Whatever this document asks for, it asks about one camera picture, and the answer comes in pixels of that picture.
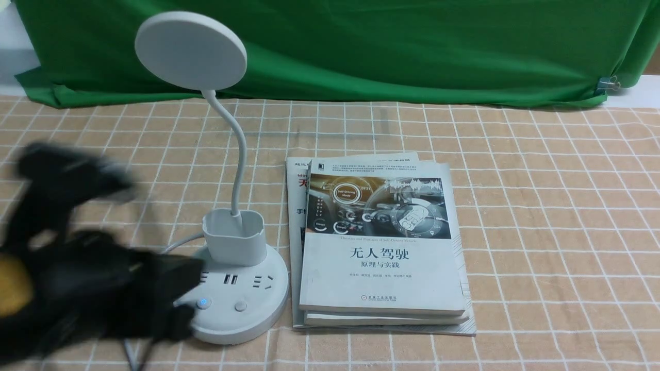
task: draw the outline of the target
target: book title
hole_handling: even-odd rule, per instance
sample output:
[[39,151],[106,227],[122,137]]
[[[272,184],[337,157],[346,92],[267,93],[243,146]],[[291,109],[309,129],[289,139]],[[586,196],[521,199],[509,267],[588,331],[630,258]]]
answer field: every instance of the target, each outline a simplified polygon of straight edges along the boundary
[[362,267],[365,268],[400,268],[398,261],[394,260],[408,260],[408,249],[388,249],[382,248],[374,250],[369,248],[367,252],[363,248],[351,248],[351,258],[353,259],[375,259],[360,262]]

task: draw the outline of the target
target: power button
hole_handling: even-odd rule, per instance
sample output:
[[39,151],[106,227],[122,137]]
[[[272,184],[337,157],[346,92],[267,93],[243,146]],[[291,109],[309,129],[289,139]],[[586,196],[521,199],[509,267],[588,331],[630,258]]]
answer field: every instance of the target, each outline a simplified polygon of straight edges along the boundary
[[207,309],[211,306],[211,298],[200,298],[197,301],[197,307],[199,309]]

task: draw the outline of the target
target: stack of books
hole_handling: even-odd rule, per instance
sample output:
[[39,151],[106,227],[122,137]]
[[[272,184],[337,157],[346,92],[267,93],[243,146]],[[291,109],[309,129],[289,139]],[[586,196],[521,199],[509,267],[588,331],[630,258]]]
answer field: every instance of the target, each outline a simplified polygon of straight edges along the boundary
[[294,329],[475,335],[447,164],[286,159]]

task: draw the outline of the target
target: white desk lamp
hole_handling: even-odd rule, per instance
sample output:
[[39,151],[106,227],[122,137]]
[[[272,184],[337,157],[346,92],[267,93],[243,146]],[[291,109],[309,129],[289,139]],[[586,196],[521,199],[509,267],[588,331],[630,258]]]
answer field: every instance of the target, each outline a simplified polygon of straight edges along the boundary
[[167,12],[147,19],[135,38],[140,62],[167,83],[200,90],[238,139],[238,169],[231,209],[215,209],[202,218],[196,238],[207,245],[195,253],[205,260],[201,284],[178,300],[194,303],[194,336],[215,344],[252,340],[275,324],[286,303],[288,273],[284,260],[266,244],[264,221],[255,211],[238,208],[247,145],[243,130],[215,98],[215,91],[238,83],[246,73],[241,40],[218,21],[195,13]]

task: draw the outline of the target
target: green backdrop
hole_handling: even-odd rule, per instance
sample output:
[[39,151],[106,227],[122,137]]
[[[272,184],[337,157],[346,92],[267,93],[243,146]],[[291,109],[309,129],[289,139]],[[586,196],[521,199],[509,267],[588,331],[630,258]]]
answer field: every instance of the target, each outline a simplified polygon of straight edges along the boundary
[[55,107],[199,96],[152,76],[133,39],[172,10],[213,17],[248,69],[219,96],[594,106],[634,85],[660,40],[660,0],[15,0],[42,66],[18,76]]

